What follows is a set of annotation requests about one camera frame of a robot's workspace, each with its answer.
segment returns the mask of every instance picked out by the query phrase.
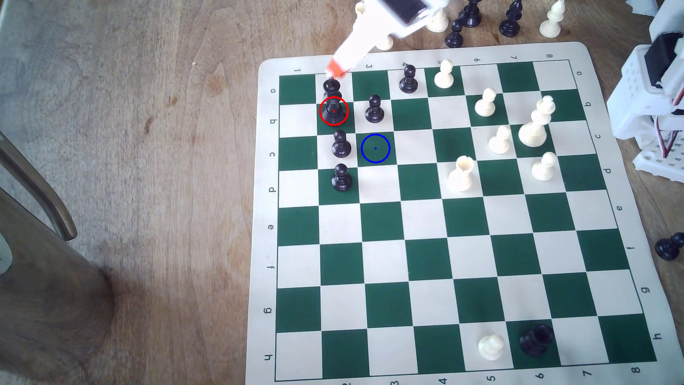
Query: blue circle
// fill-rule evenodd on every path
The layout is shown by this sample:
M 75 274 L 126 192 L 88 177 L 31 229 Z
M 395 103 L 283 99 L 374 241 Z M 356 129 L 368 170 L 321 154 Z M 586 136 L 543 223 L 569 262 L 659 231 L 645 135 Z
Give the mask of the blue circle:
M 366 157 L 366 154 L 363 153 L 363 144 L 366 143 L 366 139 L 370 138 L 371 136 L 379 136 L 379 137 L 385 139 L 385 142 L 387 142 L 387 155 L 385 155 L 385 157 L 382 160 L 378 160 L 377 162 L 374 162 L 374 161 L 368 159 Z M 385 138 L 384 136 L 382 136 L 380 134 L 370 134 L 370 135 L 366 136 L 365 138 L 363 138 L 363 141 L 361 142 L 361 155 L 363 156 L 364 159 L 366 159 L 370 163 L 382 163 L 382 162 L 384 162 L 389 157 L 390 152 L 392 152 L 392 146 L 389 144 L 389 140 L 387 140 L 387 138 Z

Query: black pawn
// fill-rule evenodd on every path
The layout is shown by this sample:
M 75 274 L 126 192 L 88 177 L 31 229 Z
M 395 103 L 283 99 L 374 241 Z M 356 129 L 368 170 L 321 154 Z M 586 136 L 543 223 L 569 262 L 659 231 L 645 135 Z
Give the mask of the black pawn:
M 332 145 L 332 154 L 338 158 L 349 156 L 352 152 L 352 145 L 347 141 L 347 134 L 338 129 L 332 137 L 335 139 L 335 143 Z
M 347 191 L 352 187 L 352 176 L 344 164 L 335 166 L 335 175 L 332 177 L 332 187 L 337 191 Z
M 407 64 L 404 67 L 404 77 L 399 80 L 399 89 L 407 94 L 415 92 L 418 89 L 418 81 L 414 79 L 415 77 L 416 67 Z
M 477 27 L 482 22 L 482 15 L 479 14 L 477 3 L 481 0 L 468 0 L 468 4 L 458 14 L 461 25 L 467 28 Z
M 451 33 L 447 35 L 444 39 L 444 43 L 449 48 L 460 48 L 463 45 L 463 36 L 461 36 L 461 31 L 463 26 L 461 26 L 461 20 L 454 20 L 451 22 Z
M 380 96 L 371 95 L 368 98 L 370 107 L 366 108 L 366 120 L 371 123 L 379 123 L 384 118 L 384 110 L 380 107 Z
M 507 38 L 513 38 L 520 32 L 520 24 L 518 20 L 523 17 L 523 3 L 521 0 L 515 0 L 511 3 L 510 8 L 506 11 L 507 19 L 502 21 L 499 26 L 499 32 Z
M 553 339 L 551 326 L 542 323 L 520 336 L 520 348 L 530 357 L 539 357 L 544 354 Z

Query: chessboard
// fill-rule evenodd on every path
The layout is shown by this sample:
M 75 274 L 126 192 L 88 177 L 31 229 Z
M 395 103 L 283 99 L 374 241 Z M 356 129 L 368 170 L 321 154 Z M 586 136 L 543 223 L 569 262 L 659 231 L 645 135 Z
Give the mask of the chessboard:
M 442 60 L 453 84 L 435 85 Z M 681 384 L 684 359 L 601 88 L 578 42 L 330 56 L 259 69 L 246 384 Z M 415 66 L 418 88 L 399 82 Z M 475 104 L 496 91 L 495 111 Z M 384 118 L 365 118 L 378 95 Z M 539 147 L 518 131 L 543 96 Z M 488 141 L 509 125 L 510 148 Z M 333 156 L 333 133 L 351 144 Z M 551 178 L 532 166 L 551 152 Z M 460 156 L 472 186 L 447 179 Z M 351 187 L 332 186 L 337 164 Z M 539 356 L 521 337 L 546 325 Z M 479 352 L 503 340 L 500 357 Z

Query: wooden table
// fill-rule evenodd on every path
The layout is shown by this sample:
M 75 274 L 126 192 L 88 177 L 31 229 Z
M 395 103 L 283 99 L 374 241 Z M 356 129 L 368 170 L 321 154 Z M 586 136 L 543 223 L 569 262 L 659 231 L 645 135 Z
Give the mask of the wooden table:
M 354 2 L 5 1 L 0 129 L 62 197 L 79 229 L 71 245 L 118 295 L 109 342 L 63 381 L 242 383 L 257 70 L 333 53 Z M 528 1 L 509 39 L 498 33 L 509 0 L 484 0 L 464 46 L 550 41 L 538 26 L 552 2 Z M 554 41 L 588 47 L 607 98 L 632 48 L 650 42 L 650 20 L 624 1 L 569 0 Z M 444 37 L 423 29 L 393 50 Z M 635 171 L 636 143 L 620 147 L 649 241 L 683 231 L 684 184 Z M 0 186 L 47 220 L 4 171 Z M 654 260 L 682 342 L 684 260 Z

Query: green square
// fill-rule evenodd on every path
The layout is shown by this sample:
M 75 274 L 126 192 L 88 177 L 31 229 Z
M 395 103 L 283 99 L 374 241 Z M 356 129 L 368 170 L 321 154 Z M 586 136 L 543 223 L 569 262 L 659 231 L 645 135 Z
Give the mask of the green square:
M 487 235 L 487 213 L 482 198 L 444 199 L 447 236 Z
M 539 147 L 529 147 L 524 145 L 518 137 L 520 132 L 520 127 L 523 125 L 512 125 L 511 126 L 511 137 L 513 138 L 513 147 L 515 147 L 515 154 L 518 158 L 532 158 L 536 156 L 542 156 L 546 152 L 555 153 L 555 148 L 553 146 L 553 139 L 551 138 L 551 130 L 549 125 L 544 126 L 544 130 L 547 132 L 547 139 Z
M 415 326 L 418 374 L 465 372 L 458 325 Z
M 368 102 L 371 95 L 377 95 L 383 101 L 390 99 L 387 71 L 354 72 L 352 73 L 352 88 L 354 89 L 353 101 Z
M 395 131 L 432 129 L 427 99 L 392 100 L 392 124 Z
M 311 170 L 318 168 L 315 136 L 280 138 L 278 170 Z
M 431 67 L 425 69 L 425 82 L 427 88 L 427 95 L 429 97 L 440 96 L 456 96 L 465 95 L 463 90 L 463 76 L 461 76 L 461 68 L 453 67 L 451 69 L 451 76 L 453 76 L 453 84 L 449 88 L 439 88 L 434 83 L 434 76 L 439 72 L 439 67 Z
M 532 62 L 498 63 L 497 68 L 503 92 L 539 91 Z
M 596 315 L 587 273 L 544 275 L 544 287 L 552 318 Z
M 326 122 L 323 121 L 321 118 L 321 115 L 319 114 L 319 107 L 320 104 L 316 105 L 316 127 L 317 127 L 317 134 L 318 135 L 332 135 L 333 132 L 337 131 L 338 129 L 341 129 L 344 131 L 347 135 L 353 134 L 355 131 L 354 128 L 354 103 L 351 101 L 347 102 L 347 108 L 349 109 L 349 116 L 347 116 L 347 120 L 344 121 L 344 123 L 340 125 L 329 125 Z M 332 146 L 332 137 L 330 137 L 330 145 Z
M 532 330 L 541 323 L 553 327 L 550 319 L 506 322 L 508 340 L 510 341 L 511 346 L 511 356 L 513 357 L 513 367 L 515 369 L 551 368 L 560 366 L 558 345 L 555 341 L 553 341 L 546 352 L 539 357 L 530 357 L 520 348 L 520 337 L 525 332 Z
M 656 361 L 643 314 L 600 316 L 603 343 L 611 364 Z
M 411 326 L 408 282 L 366 285 L 368 327 Z
M 406 241 L 408 280 L 451 278 L 451 260 L 446 238 Z
M 532 231 L 562 232 L 574 230 L 573 214 L 564 192 L 525 195 Z
M 362 203 L 361 234 L 364 242 L 404 239 L 402 204 L 400 202 Z
M 280 104 L 316 103 L 316 75 L 280 77 Z
M 523 193 L 518 161 L 515 159 L 480 160 L 477 162 L 482 194 L 515 195 Z
M 577 89 L 544 91 L 542 94 L 551 95 L 556 105 L 555 111 L 551 114 L 552 122 L 584 121 L 587 119 Z
M 506 106 L 503 102 L 503 94 L 497 94 L 494 99 L 494 114 L 492 116 L 480 116 L 475 112 L 475 103 L 482 99 L 482 95 L 467 95 L 466 103 L 468 103 L 468 115 L 470 115 L 471 127 L 479 125 L 505 125 L 508 124 L 508 115 L 506 114 Z
M 366 329 L 322 332 L 321 350 L 323 378 L 369 376 Z
M 360 243 L 321 245 L 321 285 L 363 283 Z
M 454 280 L 460 323 L 503 321 L 503 305 L 496 277 Z
M 437 162 L 455 162 L 461 155 L 477 159 L 470 127 L 433 129 L 432 136 Z
M 318 243 L 318 206 L 278 209 L 278 246 Z
M 620 230 L 584 230 L 577 240 L 587 271 L 629 269 Z
M 276 333 L 312 332 L 321 329 L 321 288 L 276 290 Z
M 394 145 L 394 133 L 357 134 L 356 154 L 359 167 L 397 164 L 397 147 Z
M 403 201 L 439 199 L 439 176 L 436 163 L 402 164 L 399 171 L 399 191 Z
M 332 187 L 334 170 L 318 170 L 319 205 L 358 203 L 358 169 L 356 167 L 350 167 L 347 171 L 352 177 L 352 187 L 347 191 L 337 191 Z
M 559 156 L 558 166 L 566 191 L 605 190 L 603 170 L 595 153 Z
M 492 235 L 497 275 L 541 274 L 532 234 Z

